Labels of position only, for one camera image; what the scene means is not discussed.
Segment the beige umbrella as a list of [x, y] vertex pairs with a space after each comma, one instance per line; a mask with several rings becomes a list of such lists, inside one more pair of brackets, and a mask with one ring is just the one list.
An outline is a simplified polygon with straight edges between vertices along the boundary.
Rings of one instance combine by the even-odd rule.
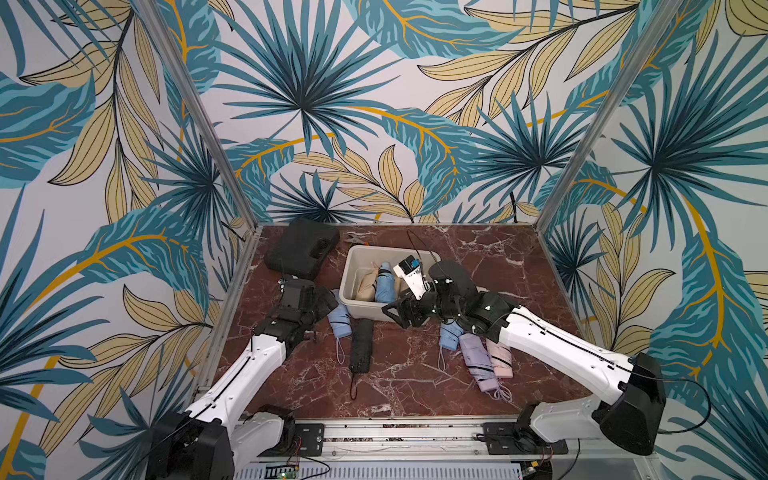
[[361, 272], [362, 276], [358, 281], [355, 299], [362, 302], [374, 302], [376, 299], [379, 268], [362, 269]]

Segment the white plastic storage box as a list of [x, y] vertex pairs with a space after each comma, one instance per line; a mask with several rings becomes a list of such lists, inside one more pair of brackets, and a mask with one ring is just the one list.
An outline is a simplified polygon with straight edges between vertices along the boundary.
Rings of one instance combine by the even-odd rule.
[[421, 273], [426, 284], [429, 284], [431, 277], [428, 271], [441, 260], [440, 256], [433, 251], [417, 252], [414, 249], [363, 245], [351, 247], [339, 288], [340, 302], [346, 306], [348, 313], [354, 318], [390, 321], [391, 318], [382, 311], [385, 304], [375, 301], [380, 268], [390, 267], [394, 277], [392, 288], [396, 290], [396, 300], [399, 300], [406, 293], [410, 293], [410, 288], [392, 268], [409, 256], [413, 256], [421, 263]]

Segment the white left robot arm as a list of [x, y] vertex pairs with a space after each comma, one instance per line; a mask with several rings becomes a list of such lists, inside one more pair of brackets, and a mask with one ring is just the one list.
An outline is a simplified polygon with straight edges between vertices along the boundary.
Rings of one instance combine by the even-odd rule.
[[183, 412], [164, 415], [152, 428], [149, 451], [139, 461], [140, 477], [232, 479], [251, 460], [277, 447], [290, 423], [287, 413], [270, 407], [248, 421], [240, 417], [305, 334], [337, 306], [326, 287], [284, 280], [279, 302], [254, 326], [227, 372]]

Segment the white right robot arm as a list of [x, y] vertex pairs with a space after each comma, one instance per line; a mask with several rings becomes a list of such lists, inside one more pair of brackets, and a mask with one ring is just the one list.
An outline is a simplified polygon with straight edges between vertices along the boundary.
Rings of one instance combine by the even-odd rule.
[[605, 350], [505, 295], [481, 291], [456, 262], [439, 261], [424, 274], [421, 262], [408, 256], [389, 270], [406, 290], [383, 314], [404, 329], [430, 319], [457, 327], [467, 366], [479, 380], [497, 380], [493, 367], [504, 360], [491, 356], [495, 345], [535, 357], [589, 391], [576, 400], [529, 404], [510, 426], [485, 428], [481, 437], [489, 446], [511, 444], [534, 454], [567, 440], [603, 439], [635, 455], [653, 453], [666, 393], [652, 357]]

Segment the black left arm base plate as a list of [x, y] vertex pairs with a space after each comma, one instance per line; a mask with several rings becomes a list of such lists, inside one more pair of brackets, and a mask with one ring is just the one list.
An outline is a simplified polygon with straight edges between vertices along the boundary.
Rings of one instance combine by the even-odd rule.
[[323, 453], [325, 425], [323, 423], [297, 423], [292, 446], [300, 457], [319, 457]]

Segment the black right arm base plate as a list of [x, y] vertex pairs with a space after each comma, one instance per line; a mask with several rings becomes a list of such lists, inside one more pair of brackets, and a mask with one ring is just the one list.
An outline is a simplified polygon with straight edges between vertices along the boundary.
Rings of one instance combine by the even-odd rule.
[[516, 422], [487, 422], [475, 439], [486, 445], [489, 455], [562, 455], [569, 452], [564, 440], [548, 442], [531, 428]]

